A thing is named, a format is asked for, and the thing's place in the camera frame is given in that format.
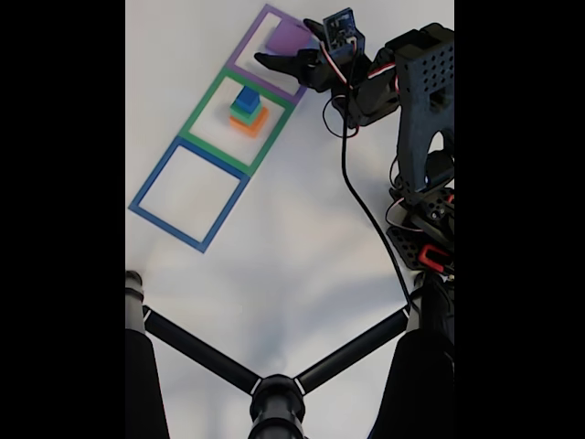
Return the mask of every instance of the blue square outline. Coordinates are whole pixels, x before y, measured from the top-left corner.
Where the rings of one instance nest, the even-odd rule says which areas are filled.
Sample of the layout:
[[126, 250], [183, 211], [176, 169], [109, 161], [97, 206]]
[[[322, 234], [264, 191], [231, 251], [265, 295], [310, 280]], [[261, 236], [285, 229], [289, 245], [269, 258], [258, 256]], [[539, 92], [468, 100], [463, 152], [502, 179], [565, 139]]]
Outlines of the blue square outline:
[[[212, 165], [217, 166], [218, 168], [222, 169], [223, 171], [227, 172], [228, 174], [234, 176], [235, 178], [237, 178], [239, 180], [239, 184], [236, 187], [236, 189], [234, 190], [234, 192], [231, 194], [231, 196], [229, 197], [228, 203], [226, 203], [226, 205], [221, 210], [221, 212], [219, 212], [218, 217], [216, 218], [215, 222], [213, 223], [213, 225], [211, 226], [211, 228], [207, 232], [206, 237], [202, 241], [197, 241], [196, 239], [191, 238], [189, 235], [187, 235], [186, 233], [182, 232], [181, 230], [173, 227], [168, 222], [163, 221], [162, 219], [156, 217], [155, 215], [153, 215], [149, 211], [140, 207], [140, 202], [143, 200], [144, 196], [146, 195], [148, 190], [151, 188], [151, 186], [153, 185], [155, 180], [158, 178], [160, 173], [163, 171], [163, 168], [166, 166], [168, 161], [173, 156], [173, 153], [176, 151], [176, 149], [179, 146], [183, 146], [186, 150], [190, 151], [191, 153], [193, 153], [195, 155], [198, 155], [199, 157], [208, 161]], [[244, 188], [248, 185], [249, 181], [250, 181], [250, 177], [247, 176], [246, 174], [244, 174], [243, 172], [241, 172], [240, 170], [238, 170], [237, 168], [235, 168], [234, 166], [215, 157], [214, 155], [208, 153], [206, 150], [189, 142], [185, 138], [183, 138], [181, 136], [177, 136], [177, 137], [175, 137], [175, 140], [173, 140], [173, 143], [171, 143], [170, 146], [166, 149], [165, 153], [163, 154], [163, 156], [161, 157], [159, 162], [154, 167], [153, 172], [151, 172], [150, 176], [148, 176], [148, 178], [146, 179], [146, 181], [144, 182], [144, 184], [142, 185], [142, 187], [140, 188], [140, 190], [138, 191], [138, 193], [136, 194], [136, 196], [134, 197], [134, 199], [132, 200], [132, 202], [128, 206], [128, 210], [134, 212], [135, 214], [144, 218], [145, 220], [153, 223], [156, 227], [173, 235], [175, 238], [177, 238], [178, 240], [181, 240], [185, 244], [193, 247], [194, 249], [196, 249], [202, 253], [205, 253], [205, 251], [207, 250], [207, 247], [215, 238], [216, 234], [219, 231], [219, 228], [221, 227], [221, 225], [223, 224], [225, 219], [228, 217], [228, 214], [231, 212], [232, 208], [234, 207], [234, 205], [238, 201], [239, 196], [243, 192]]]

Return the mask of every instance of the black pole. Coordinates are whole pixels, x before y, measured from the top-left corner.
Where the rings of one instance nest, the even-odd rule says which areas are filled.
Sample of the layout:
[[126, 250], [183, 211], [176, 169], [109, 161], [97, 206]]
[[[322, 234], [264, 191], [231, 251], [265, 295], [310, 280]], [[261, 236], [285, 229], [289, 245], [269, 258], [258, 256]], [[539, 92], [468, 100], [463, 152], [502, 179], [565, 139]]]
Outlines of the black pole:
[[304, 389], [306, 395], [321, 384], [328, 382], [335, 375], [357, 363], [366, 355], [388, 343], [406, 330], [408, 319], [402, 308], [393, 315], [342, 346], [334, 353], [325, 357], [295, 378]]
[[170, 347], [187, 355], [220, 378], [233, 384], [241, 391], [251, 395], [252, 389], [260, 379], [258, 375], [199, 338], [192, 336], [148, 306], [143, 307], [143, 312], [146, 316], [144, 326], [149, 333], [164, 341]]

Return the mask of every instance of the white wire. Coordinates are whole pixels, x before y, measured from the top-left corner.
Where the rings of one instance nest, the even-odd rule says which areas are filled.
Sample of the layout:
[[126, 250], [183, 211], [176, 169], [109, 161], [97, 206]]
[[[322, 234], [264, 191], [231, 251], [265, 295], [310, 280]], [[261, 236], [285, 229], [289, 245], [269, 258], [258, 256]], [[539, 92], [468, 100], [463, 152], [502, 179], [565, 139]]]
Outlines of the white wire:
[[367, 75], [367, 78], [369, 80], [371, 80], [372, 78], [376, 78], [377, 75], [381, 75], [382, 73], [394, 69], [396, 67], [396, 64], [392, 63], [392, 64], [388, 64], [387, 66], [383, 67], [380, 70], [375, 70], [372, 73], [370, 73], [369, 75]]
[[323, 41], [320, 41], [319, 44], [321, 46], [321, 51], [323, 52], [325, 58], [327, 59], [327, 62], [329, 63], [329, 65], [331, 66], [331, 68], [333, 69], [333, 71], [335, 72], [337, 77], [339, 78], [339, 80], [341, 80], [345, 85], [347, 85], [346, 77], [344, 76], [344, 74], [341, 72], [341, 70], [337, 67], [335, 62], [331, 59], [331, 57], [327, 53], [327, 49], [325, 48], [325, 44], [323, 43]]
[[388, 210], [386, 211], [386, 222], [390, 225], [390, 226], [394, 226], [394, 227], [398, 227], [399, 229], [403, 229], [403, 230], [408, 230], [408, 231], [424, 231], [423, 229], [411, 229], [410, 227], [404, 227], [401, 224], [396, 224], [395, 222], [392, 222], [388, 219], [388, 214], [390, 213], [390, 211], [397, 206], [399, 203], [401, 203], [402, 201], [404, 201], [404, 197], [397, 199], [396, 201], [394, 201], [390, 207], [388, 208]]

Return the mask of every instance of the green square outline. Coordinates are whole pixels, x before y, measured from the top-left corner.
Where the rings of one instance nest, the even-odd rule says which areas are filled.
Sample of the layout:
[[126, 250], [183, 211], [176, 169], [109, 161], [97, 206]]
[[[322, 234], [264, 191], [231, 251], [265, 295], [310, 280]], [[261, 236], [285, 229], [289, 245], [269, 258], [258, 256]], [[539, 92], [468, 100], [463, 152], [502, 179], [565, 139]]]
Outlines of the green square outline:
[[[232, 80], [235, 80], [236, 82], [239, 82], [242, 85], [247, 85], [248, 87], [252, 88], [253, 90], [257, 91], [259, 94], [264, 96], [266, 99], [269, 99], [270, 101], [272, 101], [272, 102], [276, 103], [277, 105], [280, 105], [282, 108], [284, 108], [284, 113], [282, 114], [281, 118], [274, 126], [274, 129], [272, 130], [272, 132], [268, 136], [268, 139], [266, 139], [266, 142], [262, 146], [261, 150], [256, 155], [256, 158], [254, 158], [254, 161], [249, 166], [243, 164], [238, 159], [232, 157], [231, 155], [229, 155], [227, 153], [224, 153], [216, 146], [206, 142], [205, 140], [203, 140], [203, 139], [201, 139], [201, 138], [197, 137], [196, 135], [193, 135], [189, 132], [189, 128], [191, 128], [193, 126], [193, 124], [197, 120], [197, 117], [199, 117], [201, 112], [203, 112], [203, 109], [207, 106], [207, 104], [209, 103], [209, 100], [211, 99], [213, 94], [218, 89], [219, 84], [221, 84], [221, 82], [226, 78], [230, 78]], [[262, 163], [262, 160], [264, 159], [264, 157], [268, 154], [268, 151], [271, 149], [272, 144], [274, 144], [274, 141], [276, 141], [276, 138], [281, 133], [282, 128], [288, 122], [289, 117], [291, 117], [291, 114], [293, 114], [294, 107], [295, 107], [295, 105], [293, 103], [288, 102], [287, 100], [281, 98], [280, 96], [277, 96], [276, 94], [274, 94], [268, 90], [265, 90], [260, 85], [256, 84], [255, 82], [253, 82], [247, 78], [244, 78], [243, 76], [239, 75], [235, 71], [224, 67], [223, 69], [221, 69], [221, 71], [219, 72], [217, 77], [213, 80], [213, 82], [211, 83], [211, 86], [207, 89], [205, 95], [203, 96], [203, 98], [201, 99], [201, 101], [199, 102], [199, 104], [197, 105], [195, 110], [191, 113], [191, 115], [189, 116], [189, 118], [187, 119], [187, 121], [185, 122], [183, 127], [181, 128], [181, 131], [179, 131], [178, 135], [180, 135], [184, 139], [188, 140], [189, 142], [192, 142], [195, 145], [205, 149], [210, 154], [213, 154], [214, 156], [223, 160], [224, 162], [234, 166], [236, 169], [239, 169], [241, 172], [245, 173], [247, 176], [252, 177], [254, 175], [254, 173], [256, 172], [256, 169], [258, 169], [258, 166], [260, 166], [260, 163]]]

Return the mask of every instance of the purple tape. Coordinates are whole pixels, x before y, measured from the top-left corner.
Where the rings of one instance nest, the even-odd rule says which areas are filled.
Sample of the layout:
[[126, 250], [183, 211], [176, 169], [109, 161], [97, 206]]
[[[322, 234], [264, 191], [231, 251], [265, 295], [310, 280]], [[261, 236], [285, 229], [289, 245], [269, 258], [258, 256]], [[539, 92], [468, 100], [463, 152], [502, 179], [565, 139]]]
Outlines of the purple tape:
[[297, 20], [293, 16], [289, 16], [288, 14], [283, 13], [283, 11], [276, 9], [274, 6], [265, 5], [258, 14], [258, 16], [256, 17], [256, 19], [254, 20], [254, 22], [252, 23], [252, 26], [250, 26], [250, 29], [248, 29], [248, 32], [246, 32], [246, 35], [244, 35], [244, 38], [240, 41], [234, 52], [229, 57], [228, 62], [226, 63], [226, 67], [230, 70], [235, 71], [239, 75], [253, 82], [256, 82], [257, 84], [261, 85], [263, 88], [265, 88], [268, 91], [271, 91], [277, 96], [280, 96], [283, 99], [286, 99], [287, 101], [292, 102], [293, 104], [296, 105], [297, 103], [299, 103], [304, 93], [306, 92], [307, 89], [305, 87], [300, 87], [296, 94], [291, 95], [290, 93], [284, 91], [283, 89], [276, 87], [275, 85], [267, 82], [266, 80], [263, 80], [262, 78], [259, 78], [258, 76], [254, 75], [253, 73], [250, 73], [249, 71], [244, 70], [236, 65], [236, 60], [238, 59], [242, 50], [250, 42], [250, 39], [252, 38], [256, 30], [258, 30], [258, 27], [262, 23], [262, 20], [264, 20], [264, 17], [266, 17], [266, 15], [268, 15], [269, 13], [279, 16], [282, 20], [286, 20], [291, 23], [294, 23], [297, 26], [304, 27], [302, 21]]

